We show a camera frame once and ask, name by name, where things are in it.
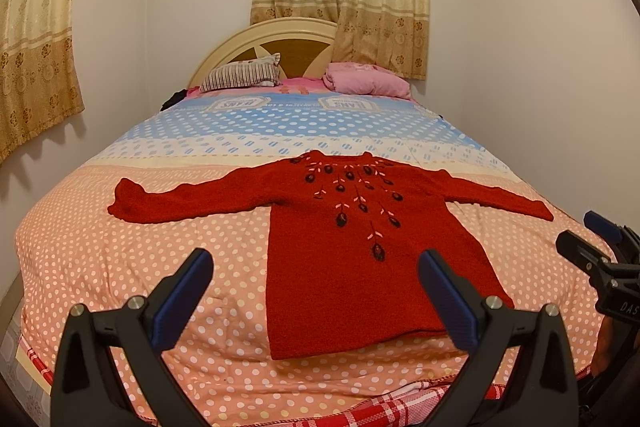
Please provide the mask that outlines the cream wooden headboard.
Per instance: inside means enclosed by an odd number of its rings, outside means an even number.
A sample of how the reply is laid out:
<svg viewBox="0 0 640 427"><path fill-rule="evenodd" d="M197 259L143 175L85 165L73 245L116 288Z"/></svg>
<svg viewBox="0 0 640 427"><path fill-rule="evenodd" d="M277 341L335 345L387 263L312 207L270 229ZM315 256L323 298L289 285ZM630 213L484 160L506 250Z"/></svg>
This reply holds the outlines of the cream wooden headboard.
<svg viewBox="0 0 640 427"><path fill-rule="evenodd" d="M336 23L309 17L276 18L248 26L204 58L188 87L198 87L213 68L276 53L281 57L281 79L321 79L331 62L336 28Z"/></svg>

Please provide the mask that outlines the red embroidered knit sweater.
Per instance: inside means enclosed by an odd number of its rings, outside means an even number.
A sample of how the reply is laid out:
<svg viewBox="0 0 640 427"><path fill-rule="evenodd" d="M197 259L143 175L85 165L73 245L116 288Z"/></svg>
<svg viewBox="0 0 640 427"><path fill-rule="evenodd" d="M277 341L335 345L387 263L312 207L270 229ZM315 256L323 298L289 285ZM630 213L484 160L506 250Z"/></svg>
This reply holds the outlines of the red embroidered knit sweater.
<svg viewBox="0 0 640 427"><path fill-rule="evenodd" d="M480 295L502 296L483 246L450 212L453 202L551 219L539 200L444 170L318 150L163 193L123 179L110 213L149 225L268 208L267 334L270 355L284 360L444 335L418 277L429 249Z"/></svg>

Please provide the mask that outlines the grey striped pillow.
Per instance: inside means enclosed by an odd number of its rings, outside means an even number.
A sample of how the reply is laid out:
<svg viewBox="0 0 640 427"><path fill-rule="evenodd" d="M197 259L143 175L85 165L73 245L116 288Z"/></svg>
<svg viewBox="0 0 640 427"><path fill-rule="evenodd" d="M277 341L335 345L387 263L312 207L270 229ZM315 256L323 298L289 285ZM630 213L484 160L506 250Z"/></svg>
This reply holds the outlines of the grey striped pillow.
<svg viewBox="0 0 640 427"><path fill-rule="evenodd" d="M276 53L218 66L205 76L200 91L276 87L280 83L280 60L281 55Z"/></svg>

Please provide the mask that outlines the polka dot bed cover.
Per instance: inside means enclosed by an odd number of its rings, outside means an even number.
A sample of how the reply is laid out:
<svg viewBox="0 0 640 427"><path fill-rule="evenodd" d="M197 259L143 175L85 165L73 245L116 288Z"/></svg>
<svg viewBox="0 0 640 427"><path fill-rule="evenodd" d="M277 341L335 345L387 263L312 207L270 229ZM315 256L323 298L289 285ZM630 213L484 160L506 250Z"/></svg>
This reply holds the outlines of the polka dot bed cover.
<svg viewBox="0 0 640 427"><path fill-rule="evenodd" d="M76 169L15 234L45 367L70 308L149 295L195 248L214 276L164 361L215 426L407 426L465 356L418 279L434 249L482 296L555 303L575 367L601 315L555 249L592 233L416 102L308 88L197 95Z"/></svg>

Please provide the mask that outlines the pink pillow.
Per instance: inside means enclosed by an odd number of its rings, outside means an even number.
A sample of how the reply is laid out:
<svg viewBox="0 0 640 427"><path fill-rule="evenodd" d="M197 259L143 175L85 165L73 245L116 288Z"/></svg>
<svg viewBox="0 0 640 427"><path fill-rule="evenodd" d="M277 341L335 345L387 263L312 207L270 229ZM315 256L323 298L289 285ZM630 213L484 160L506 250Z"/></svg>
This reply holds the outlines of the pink pillow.
<svg viewBox="0 0 640 427"><path fill-rule="evenodd" d="M322 77L324 85L341 94L410 98L410 84L378 65L354 62L330 63Z"/></svg>

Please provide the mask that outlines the black item beside bed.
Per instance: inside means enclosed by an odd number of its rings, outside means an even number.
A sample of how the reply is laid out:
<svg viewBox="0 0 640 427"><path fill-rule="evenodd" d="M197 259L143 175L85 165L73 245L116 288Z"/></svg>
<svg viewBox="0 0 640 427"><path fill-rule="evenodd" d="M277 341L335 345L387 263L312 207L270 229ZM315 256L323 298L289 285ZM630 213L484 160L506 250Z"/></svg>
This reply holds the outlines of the black item beside bed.
<svg viewBox="0 0 640 427"><path fill-rule="evenodd" d="M168 98L168 100L166 100L162 106L160 106L160 111L163 112L164 110L171 108L172 106L180 103L181 101L183 101L186 96L188 95L189 90L188 89L182 89L180 91L177 91L175 93L173 93L171 95L170 98Z"/></svg>

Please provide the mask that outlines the beige side window curtain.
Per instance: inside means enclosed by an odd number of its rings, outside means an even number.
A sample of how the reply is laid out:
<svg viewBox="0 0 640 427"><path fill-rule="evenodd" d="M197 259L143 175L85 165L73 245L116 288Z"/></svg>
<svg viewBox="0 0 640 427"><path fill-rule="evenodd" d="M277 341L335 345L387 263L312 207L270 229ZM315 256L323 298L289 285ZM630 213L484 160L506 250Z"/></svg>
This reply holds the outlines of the beige side window curtain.
<svg viewBox="0 0 640 427"><path fill-rule="evenodd" d="M1 158L85 109L73 0L1 0Z"/></svg>

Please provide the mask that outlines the red plaid blanket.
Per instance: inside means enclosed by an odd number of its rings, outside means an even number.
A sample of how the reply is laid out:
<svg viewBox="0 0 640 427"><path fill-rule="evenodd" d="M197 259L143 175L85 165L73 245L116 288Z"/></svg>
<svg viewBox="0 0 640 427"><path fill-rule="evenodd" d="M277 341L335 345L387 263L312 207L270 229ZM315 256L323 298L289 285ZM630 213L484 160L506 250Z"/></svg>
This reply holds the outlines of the red plaid blanket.
<svg viewBox="0 0 640 427"><path fill-rule="evenodd" d="M16 363L42 389L49 399L52 373L34 350L26 346L22 336L18 336L15 353ZM263 426L410 426L418 425L432 413L444 397L450 384L414 384L381 398L366 400L344 412L311 418L283 418Z"/></svg>

